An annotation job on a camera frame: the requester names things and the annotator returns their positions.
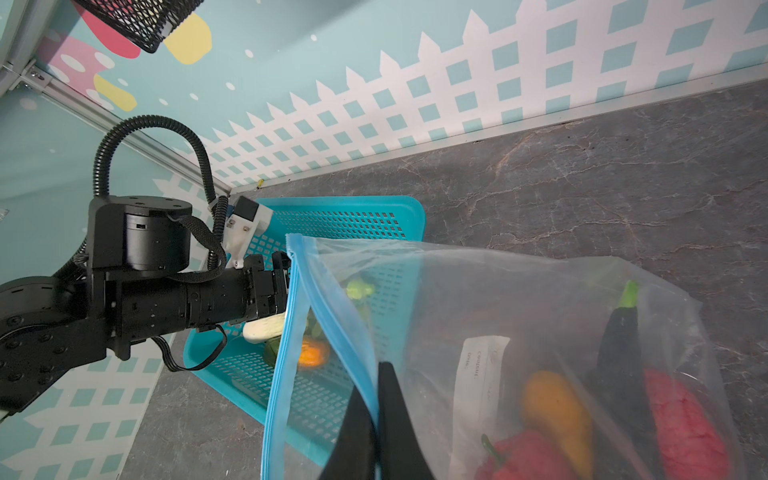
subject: black wire mesh basket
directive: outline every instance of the black wire mesh basket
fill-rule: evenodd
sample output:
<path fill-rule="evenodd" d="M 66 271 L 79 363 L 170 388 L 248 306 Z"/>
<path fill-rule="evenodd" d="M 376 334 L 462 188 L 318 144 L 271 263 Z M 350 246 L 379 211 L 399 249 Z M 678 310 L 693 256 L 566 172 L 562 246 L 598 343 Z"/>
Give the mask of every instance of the black wire mesh basket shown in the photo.
<path fill-rule="evenodd" d="M 142 50 L 155 53 L 203 0 L 75 1 Z"/>

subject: yellow bell pepper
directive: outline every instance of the yellow bell pepper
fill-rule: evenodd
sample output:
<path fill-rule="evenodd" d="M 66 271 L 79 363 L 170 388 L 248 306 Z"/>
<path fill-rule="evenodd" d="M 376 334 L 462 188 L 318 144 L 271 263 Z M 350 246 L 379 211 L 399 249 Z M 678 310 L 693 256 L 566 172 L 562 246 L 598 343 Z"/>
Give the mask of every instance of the yellow bell pepper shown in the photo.
<path fill-rule="evenodd" d="M 592 418 L 563 375 L 539 371 L 525 384 L 525 424 L 556 444 L 581 480 L 591 480 Z"/>

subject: black cable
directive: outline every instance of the black cable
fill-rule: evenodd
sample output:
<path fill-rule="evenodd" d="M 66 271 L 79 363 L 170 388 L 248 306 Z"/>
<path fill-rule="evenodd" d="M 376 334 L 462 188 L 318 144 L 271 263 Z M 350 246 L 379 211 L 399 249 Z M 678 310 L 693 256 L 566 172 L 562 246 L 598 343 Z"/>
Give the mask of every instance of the black cable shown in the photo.
<path fill-rule="evenodd" d="M 203 179 L 203 189 L 205 190 L 206 200 L 208 204 L 211 205 L 216 200 L 216 190 L 214 189 L 214 176 L 210 171 L 208 153 L 205 151 L 203 142 L 200 141 L 200 138 L 186 125 L 173 118 L 161 117 L 160 115 L 140 115 L 138 117 L 128 118 L 115 125 L 109 132 L 107 132 L 96 150 L 96 157 L 94 159 L 94 196 L 109 195 L 109 170 L 112 163 L 112 157 L 114 156 L 114 152 L 117 150 L 118 145 L 133 132 L 143 128 L 152 127 L 175 131 L 190 143 L 192 150 L 194 150 L 194 153 L 197 156 L 197 163 L 200 165 L 200 176 Z M 221 202 L 217 202 L 211 213 L 214 216 L 214 232 L 221 230 L 223 233 L 224 221 L 227 217 L 227 206 L 225 205 L 223 208 L 223 215 L 219 214 L 218 205 L 220 203 Z M 86 240 L 83 240 L 72 258 L 67 260 L 67 263 L 58 269 L 53 276 L 67 283 L 81 278 L 84 275 L 84 268 L 79 265 L 79 263 L 82 264 L 85 259 L 85 257 L 83 257 L 85 250 Z M 212 270 L 210 267 L 212 264 L 212 262 L 210 262 L 210 253 L 208 264 L 209 270 Z"/>
<path fill-rule="evenodd" d="M 94 196 L 109 195 L 109 167 L 118 145 L 135 131 L 152 127 L 175 131 L 190 143 L 197 156 L 197 162 L 200 164 L 200 176 L 203 178 L 205 198 L 208 204 L 212 204 L 216 200 L 214 176 L 210 172 L 208 153 L 205 151 L 203 142 L 187 125 L 173 118 L 161 117 L 160 115 L 140 115 L 128 118 L 107 132 L 101 140 L 98 150 L 96 150 L 96 158 L 94 159 Z"/>
<path fill-rule="evenodd" d="M 163 357 L 163 363 L 165 363 L 165 366 L 171 371 L 171 372 L 196 372 L 197 370 L 202 370 L 205 367 L 209 366 L 211 363 L 214 362 L 216 357 L 219 356 L 222 350 L 224 350 L 224 347 L 227 346 L 227 333 L 224 332 L 224 329 L 221 328 L 221 325 L 216 325 L 216 328 L 221 332 L 222 339 L 221 342 L 219 342 L 219 345 L 213 350 L 213 352 L 203 360 L 199 365 L 191 366 L 189 368 L 179 365 L 176 363 L 176 360 L 174 360 L 173 354 L 170 352 L 170 346 L 168 345 L 168 342 L 165 341 L 165 339 L 161 336 L 153 336 L 152 341 L 154 341 L 157 344 L 157 347 L 160 349 L 160 353 Z"/>
<path fill-rule="evenodd" d="M 201 219 L 191 215 L 183 215 L 178 218 L 173 218 L 169 215 L 168 218 L 184 225 L 184 228 L 192 233 L 195 240 L 200 242 L 200 245 L 206 247 L 213 254 L 213 262 L 208 263 L 207 272 L 174 273 L 173 275 L 169 275 L 168 278 L 182 283 L 202 283 L 207 282 L 208 280 L 213 280 L 221 275 L 224 271 L 224 267 L 227 266 L 227 255 L 224 253 L 221 241 L 214 236 L 213 232 L 208 230 L 208 226 Z"/>
<path fill-rule="evenodd" d="M 227 221 L 227 209 L 229 208 L 229 206 L 230 206 L 229 200 L 224 195 L 222 195 L 217 200 L 216 207 L 213 210 L 213 215 L 214 215 L 213 232 L 214 232 L 214 237 L 216 237 L 216 241 L 220 245 L 222 240 L 224 239 L 224 222 Z M 217 265 L 216 254 L 213 250 L 209 249 L 208 250 L 208 270 L 215 269 L 216 265 Z"/>

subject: white radish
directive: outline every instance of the white radish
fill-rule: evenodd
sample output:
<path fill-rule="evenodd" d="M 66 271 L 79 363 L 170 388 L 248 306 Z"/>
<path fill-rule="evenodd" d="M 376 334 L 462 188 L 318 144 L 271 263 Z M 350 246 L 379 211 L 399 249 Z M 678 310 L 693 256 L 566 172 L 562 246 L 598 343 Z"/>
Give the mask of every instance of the white radish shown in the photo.
<path fill-rule="evenodd" d="M 283 327 L 286 323 L 286 314 L 268 316 L 243 326 L 243 338 L 249 343 L 262 343 L 276 336 L 283 335 Z"/>

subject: wall mural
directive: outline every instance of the wall mural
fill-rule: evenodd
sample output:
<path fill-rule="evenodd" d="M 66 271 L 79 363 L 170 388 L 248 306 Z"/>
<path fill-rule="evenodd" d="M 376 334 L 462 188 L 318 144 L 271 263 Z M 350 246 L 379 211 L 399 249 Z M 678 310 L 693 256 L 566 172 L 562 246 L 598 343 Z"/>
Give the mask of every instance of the wall mural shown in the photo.
<path fill-rule="evenodd" d="M 80 244 L 102 136 L 23 88 L 0 98 L 0 283 L 51 275 Z M 129 147 L 115 152 L 110 177 L 116 195 L 184 199 L 212 224 L 201 186 Z M 196 270 L 207 251 L 194 242 L 191 254 Z M 117 478 L 162 368 L 160 350 L 147 342 L 126 362 L 108 351 L 105 360 L 67 372 L 0 424 L 0 478 Z"/>
<path fill-rule="evenodd" d="M 38 56 L 120 117 L 189 124 L 233 186 L 768 57 L 759 0 L 321 3 L 204 2 L 149 55 L 62 2 Z"/>

